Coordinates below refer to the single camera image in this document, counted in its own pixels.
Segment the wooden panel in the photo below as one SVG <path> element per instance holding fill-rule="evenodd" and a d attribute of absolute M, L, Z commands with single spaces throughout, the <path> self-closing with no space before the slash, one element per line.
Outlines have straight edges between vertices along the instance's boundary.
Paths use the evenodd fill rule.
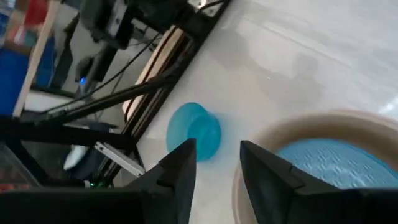
<path fill-rule="evenodd" d="M 50 3 L 49 3 L 49 10 L 47 12 L 45 21 L 44 21 L 42 29 L 40 31 L 39 38 L 37 39 L 36 45 L 33 49 L 33 52 L 32 52 L 31 58 L 30 58 L 28 71 L 26 73 L 25 82 L 21 88 L 21 92 L 19 93 L 19 98 L 18 98 L 17 104 L 14 108 L 14 113 L 12 114 L 13 116 L 19 117 L 21 115 L 26 96 L 29 92 L 30 86 L 35 77 L 37 67 L 39 66 L 39 62 L 42 57 L 45 44 L 46 44 L 47 39 L 51 33 L 52 25 L 54 23 L 55 16 L 57 15 L 59 5 L 60 5 L 59 1 L 50 1 Z"/>
<path fill-rule="evenodd" d="M 172 26 L 169 31 L 165 33 L 163 36 L 162 40 L 160 41 L 159 45 L 155 49 L 154 53 L 150 57 L 147 65 L 143 69 L 142 73 L 140 74 L 136 85 L 144 82 L 145 76 L 147 75 L 148 71 L 150 70 L 151 66 L 153 63 L 155 63 L 150 70 L 149 76 L 147 79 L 154 77 L 158 75 L 165 66 L 167 65 L 167 62 L 170 60 L 172 57 L 174 50 L 178 47 L 178 45 L 181 43 L 183 37 L 183 30 L 176 28 L 175 26 Z M 131 115 L 133 114 L 134 110 L 137 108 L 138 104 L 141 102 L 142 96 L 138 96 L 135 98 L 132 102 L 132 105 L 128 111 L 127 117 L 130 118 Z M 128 105 L 130 104 L 131 100 L 128 100 L 123 103 L 123 111 L 126 112 Z"/>

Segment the black cable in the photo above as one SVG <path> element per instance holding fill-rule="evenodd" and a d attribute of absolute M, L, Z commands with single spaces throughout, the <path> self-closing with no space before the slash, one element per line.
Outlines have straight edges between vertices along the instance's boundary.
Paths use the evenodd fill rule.
<path fill-rule="evenodd" d="M 211 2 L 209 4 L 204 5 L 203 7 L 201 7 L 198 12 L 202 12 L 205 9 L 208 9 L 210 7 L 216 6 L 218 4 L 224 3 L 224 0 L 219 0 L 219 1 L 215 1 L 215 2 Z"/>
<path fill-rule="evenodd" d="M 144 79 L 142 80 L 143 82 L 145 82 L 145 81 L 148 79 L 148 76 L 149 76 L 150 72 L 152 71 L 153 67 L 155 66 L 155 63 L 156 63 L 157 59 L 158 59 L 159 56 L 160 56 L 160 53 L 162 53 L 164 47 L 165 47 L 166 44 L 169 42 L 171 36 L 174 34 L 174 32 L 175 32 L 176 30 L 177 30 L 177 27 L 174 27 L 174 28 L 170 31 L 170 34 L 169 34 L 169 35 L 166 37 L 166 39 L 164 40 L 163 44 L 160 46 L 159 50 L 158 50 L 157 53 L 156 53 L 155 58 L 153 59 L 151 65 L 150 65 L 150 67 L 149 67 L 149 69 L 148 69 L 148 72 L 145 74 L 145 77 L 144 77 Z M 133 98 L 133 99 L 130 100 L 130 103 L 128 104 L 128 106 L 127 106 L 127 108 L 126 108 L 126 111 L 124 112 L 124 122 L 127 122 L 128 119 L 129 119 L 129 112 L 130 112 L 130 109 L 131 109 L 131 106 L 132 106 L 132 103 L 133 103 L 134 100 L 135 100 L 135 98 Z"/>
<path fill-rule="evenodd" d="M 141 45 L 141 44 L 144 44 L 144 43 L 145 43 L 145 42 L 142 41 L 142 42 L 139 42 L 139 43 L 136 43 L 136 44 L 130 44 L 129 47 Z"/>
<path fill-rule="evenodd" d="M 111 91 L 110 94 L 113 94 L 113 93 L 116 91 L 116 88 L 119 86 L 119 83 L 120 83 L 120 81 L 122 80 L 122 78 L 123 78 L 125 72 L 126 72 L 126 71 L 123 71 L 122 74 L 119 76 L 119 78 L 118 78 L 118 80 L 116 81 L 116 84 L 113 86 L 113 89 L 112 89 L 112 91 Z M 105 112 L 105 110 L 102 110 L 102 111 L 99 113 L 99 115 L 96 117 L 95 120 L 96 120 L 96 121 L 99 121 L 99 120 L 101 119 L 102 115 L 104 114 L 104 112 Z"/>
<path fill-rule="evenodd" d="M 120 76 L 121 74 L 123 74 L 123 72 L 126 71 L 126 69 L 127 69 L 135 60 L 137 60 L 137 58 L 138 58 L 139 56 L 141 56 L 141 54 L 144 53 L 144 51 L 145 51 L 146 49 L 148 49 L 148 47 L 156 40 L 156 38 L 158 38 L 159 35 L 160 35 L 160 34 L 157 34 L 157 35 L 151 40 L 151 42 L 149 42 L 140 52 L 138 52 L 138 54 L 136 54 L 136 56 L 134 56 L 134 58 L 131 59 L 130 62 L 127 63 L 127 65 L 125 65 L 117 74 L 115 74 L 112 78 L 110 78 L 108 81 L 104 82 L 104 83 L 103 83 L 102 85 L 100 85 L 99 87 L 95 88 L 93 91 L 91 91 L 91 92 L 89 92 L 89 93 L 87 93 L 87 94 L 85 94 L 85 95 L 83 95 L 83 96 L 81 96 L 81 97 L 79 97 L 79 98 L 77 98 L 77 99 L 74 99 L 74 100 L 72 100 L 71 102 L 64 103 L 64 104 L 62 104 L 62 105 L 55 106 L 55 107 L 53 107 L 53 108 L 47 109 L 47 110 L 41 112 L 40 114 L 45 114 L 45 113 L 48 113 L 49 111 L 52 111 L 52 110 L 55 110 L 55 109 L 59 109 L 59 108 L 63 108 L 64 106 L 68 106 L 68 105 L 74 104 L 74 103 L 76 103 L 76 102 L 78 102 L 78 101 L 80 101 L 80 100 L 82 100 L 82 99 L 84 99 L 84 98 L 87 98 L 87 97 L 91 96 L 92 94 L 94 94 L 94 93 L 97 92 L 98 90 L 102 89 L 104 86 L 106 86 L 107 84 L 111 83 L 115 78 L 117 78 L 118 76 Z"/>
<path fill-rule="evenodd" d="M 145 29 L 144 29 L 144 35 L 147 33 L 148 29 L 149 29 L 149 25 L 147 25 L 147 26 L 145 27 Z"/>
<path fill-rule="evenodd" d="M 164 86 L 175 82 L 176 76 L 174 75 L 174 73 L 175 69 L 178 69 L 179 66 L 180 63 L 175 62 L 160 75 L 157 75 L 149 81 L 134 85 L 127 89 L 116 92 L 112 95 L 105 96 L 90 103 L 87 103 L 85 105 L 77 106 L 68 111 L 62 111 L 62 113 L 56 114 L 52 118 L 43 119 L 42 121 L 36 121 L 36 125 L 55 126 L 66 124 L 75 121 L 76 119 L 88 116 L 95 111 L 103 110 L 109 108 L 110 106 L 120 104 L 128 99 L 133 98 L 134 96 L 145 95 L 146 93 L 155 89 L 163 88 Z"/>

